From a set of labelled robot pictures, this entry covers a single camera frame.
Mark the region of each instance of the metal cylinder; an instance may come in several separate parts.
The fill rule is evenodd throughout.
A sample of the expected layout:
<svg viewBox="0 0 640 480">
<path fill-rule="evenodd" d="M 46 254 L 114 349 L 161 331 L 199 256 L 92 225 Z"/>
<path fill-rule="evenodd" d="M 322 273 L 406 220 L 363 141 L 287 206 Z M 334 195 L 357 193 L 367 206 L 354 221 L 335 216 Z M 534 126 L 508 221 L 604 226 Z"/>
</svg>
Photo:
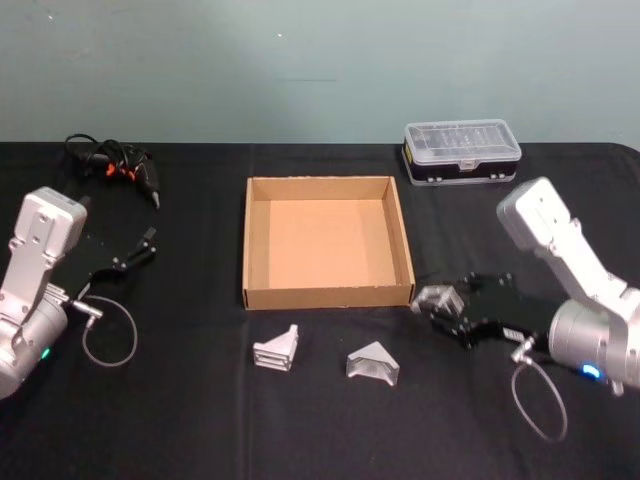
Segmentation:
<svg viewBox="0 0 640 480">
<path fill-rule="evenodd" d="M 561 365 L 582 368 L 585 364 L 606 370 L 609 324 L 602 315 L 575 300 L 558 309 L 549 330 L 549 352 Z"/>
<path fill-rule="evenodd" d="M 33 315 L 11 337 L 0 330 L 0 399 L 15 392 L 36 366 L 43 352 L 67 326 L 63 308 L 45 294 Z"/>
</svg>

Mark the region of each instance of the black table surface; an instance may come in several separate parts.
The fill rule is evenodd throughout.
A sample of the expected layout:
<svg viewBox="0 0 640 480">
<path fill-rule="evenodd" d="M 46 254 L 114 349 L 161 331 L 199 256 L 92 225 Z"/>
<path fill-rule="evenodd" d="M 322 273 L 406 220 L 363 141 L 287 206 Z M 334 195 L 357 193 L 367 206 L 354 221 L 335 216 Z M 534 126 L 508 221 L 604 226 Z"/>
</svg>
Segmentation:
<svg viewBox="0 0 640 480">
<path fill-rule="evenodd" d="M 393 145 L 152 144 L 159 213 L 129 186 L 90 181 L 90 231 L 126 249 L 148 225 L 157 259 L 103 286 L 140 331 L 133 361 L 102 369 L 74 317 L 52 355 L 0 402 L 0 478 L 10 479 L 624 479 L 640 477 L 640 396 L 612 397 L 558 367 L 569 434 L 538 438 L 511 398 L 512 347 L 462 350 L 407 308 L 246 312 L 241 303 L 247 177 L 393 175 L 418 284 L 469 271 L 512 272 L 527 294 L 566 298 L 547 266 L 519 252 L 495 207 L 518 183 L 555 184 L 606 267 L 640 285 L 640 154 L 614 144 L 524 144 L 510 184 L 416 188 Z M 0 144 L 0 239 L 22 197 L 54 181 L 55 144 Z M 8 260 L 8 250 L 2 266 Z M 126 353 L 115 316 L 92 335 Z M 300 328 L 293 369 L 254 367 L 251 345 Z M 398 385 L 345 377 L 347 354 L 379 340 Z M 548 430 L 553 397 L 534 374 L 520 392 Z"/>
</svg>

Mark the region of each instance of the open cardboard box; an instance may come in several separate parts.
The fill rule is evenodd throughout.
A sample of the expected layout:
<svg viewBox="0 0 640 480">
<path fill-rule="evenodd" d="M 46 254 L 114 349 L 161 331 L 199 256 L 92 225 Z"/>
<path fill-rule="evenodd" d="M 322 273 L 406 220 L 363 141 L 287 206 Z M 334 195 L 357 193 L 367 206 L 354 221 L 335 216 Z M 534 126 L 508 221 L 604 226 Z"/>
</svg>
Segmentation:
<svg viewBox="0 0 640 480">
<path fill-rule="evenodd" d="M 393 177 L 248 180 L 247 309 L 407 305 L 414 286 Z"/>
</svg>

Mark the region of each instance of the plastic storage case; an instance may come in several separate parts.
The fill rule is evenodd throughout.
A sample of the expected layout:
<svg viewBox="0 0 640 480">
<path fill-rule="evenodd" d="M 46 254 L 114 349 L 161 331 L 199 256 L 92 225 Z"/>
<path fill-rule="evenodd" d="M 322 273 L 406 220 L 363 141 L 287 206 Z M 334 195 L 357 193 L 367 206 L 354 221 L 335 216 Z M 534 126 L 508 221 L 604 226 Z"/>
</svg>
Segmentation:
<svg viewBox="0 0 640 480">
<path fill-rule="evenodd" d="M 414 185 L 508 182 L 522 156 L 504 120 L 410 123 L 402 156 Z"/>
</svg>

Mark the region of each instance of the teal wall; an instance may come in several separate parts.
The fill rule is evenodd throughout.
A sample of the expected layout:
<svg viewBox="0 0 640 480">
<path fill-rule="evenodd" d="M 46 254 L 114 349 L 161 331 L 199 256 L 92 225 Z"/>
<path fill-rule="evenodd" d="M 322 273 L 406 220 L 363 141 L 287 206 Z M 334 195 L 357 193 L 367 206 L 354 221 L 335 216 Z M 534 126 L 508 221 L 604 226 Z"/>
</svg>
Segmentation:
<svg viewBox="0 0 640 480">
<path fill-rule="evenodd" d="M 1 0 L 0 141 L 399 142 L 504 118 L 640 147 L 632 1 Z"/>
</svg>

